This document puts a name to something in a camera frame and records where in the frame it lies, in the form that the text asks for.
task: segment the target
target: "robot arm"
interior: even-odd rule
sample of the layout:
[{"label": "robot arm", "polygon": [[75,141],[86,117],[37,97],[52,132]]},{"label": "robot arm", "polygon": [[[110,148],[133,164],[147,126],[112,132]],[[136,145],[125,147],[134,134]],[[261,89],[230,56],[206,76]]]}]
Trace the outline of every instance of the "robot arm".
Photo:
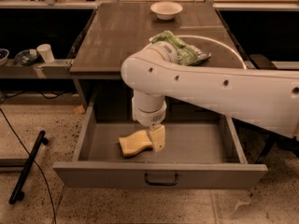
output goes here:
[{"label": "robot arm", "polygon": [[299,136],[299,72],[182,66],[170,44],[154,44],[129,57],[121,76],[134,90],[133,118],[144,126],[163,121],[169,96],[273,133]]}]

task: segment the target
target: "speckled floor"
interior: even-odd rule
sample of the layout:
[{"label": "speckled floor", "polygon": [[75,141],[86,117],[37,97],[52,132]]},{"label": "speckled floor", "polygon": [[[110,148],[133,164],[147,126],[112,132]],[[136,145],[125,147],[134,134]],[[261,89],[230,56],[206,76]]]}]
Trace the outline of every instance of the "speckled floor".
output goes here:
[{"label": "speckled floor", "polygon": [[[31,149],[39,131],[49,139],[36,161],[50,185],[58,224],[65,223],[206,223],[295,224],[299,219],[299,160],[271,150],[264,163],[268,174],[248,190],[70,189],[52,170],[56,161],[71,161],[84,115],[75,114],[76,95],[46,100],[20,95],[0,105],[23,143]],[[0,114],[1,157],[26,157],[18,139]],[[261,151],[263,139],[241,129],[249,159]],[[0,174],[0,223],[54,223],[44,179],[34,165],[21,202],[8,203],[20,173]]]}]

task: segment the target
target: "small bowl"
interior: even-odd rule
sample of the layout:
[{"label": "small bowl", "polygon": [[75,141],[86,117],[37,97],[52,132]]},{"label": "small bowl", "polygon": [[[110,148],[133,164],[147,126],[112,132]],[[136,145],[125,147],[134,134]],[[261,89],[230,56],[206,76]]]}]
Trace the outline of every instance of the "small bowl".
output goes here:
[{"label": "small bowl", "polygon": [[38,61],[40,57],[36,49],[26,49],[18,53],[15,57],[16,63],[20,65],[31,65]]},{"label": "small bowl", "polygon": [[157,14],[157,17],[161,20],[172,20],[183,7],[181,4],[174,2],[158,2],[150,6],[150,10]]},{"label": "small bowl", "polygon": [[8,49],[0,49],[0,66],[6,64],[9,55]]}]

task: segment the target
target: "white cup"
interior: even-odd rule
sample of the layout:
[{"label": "white cup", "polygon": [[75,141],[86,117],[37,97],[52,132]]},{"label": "white cup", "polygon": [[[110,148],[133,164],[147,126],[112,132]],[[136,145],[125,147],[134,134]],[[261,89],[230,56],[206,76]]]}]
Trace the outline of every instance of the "white cup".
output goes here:
[{"label": "white cup", "polygon": [[45,63],[53,63],[55,61],[50,44],[42,44],[38,46],[37,51],[44,59]]}]

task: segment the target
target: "gray drawer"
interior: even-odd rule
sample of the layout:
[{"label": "gray drawer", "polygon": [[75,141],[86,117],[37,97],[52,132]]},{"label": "gray drawer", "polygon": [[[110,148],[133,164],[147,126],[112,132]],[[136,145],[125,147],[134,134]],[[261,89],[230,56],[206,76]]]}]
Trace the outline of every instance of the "gray drawer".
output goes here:
[{"label": "gray drawer", "polygon": [[247,162],[231,118],[178,101],[164,121],[165,149],[124,158],[119,136],[144,128],[130,120],[130,90],[107,84],[93,93],[73,160],[54,163],[66,186],[248,189],[267,172]]}]

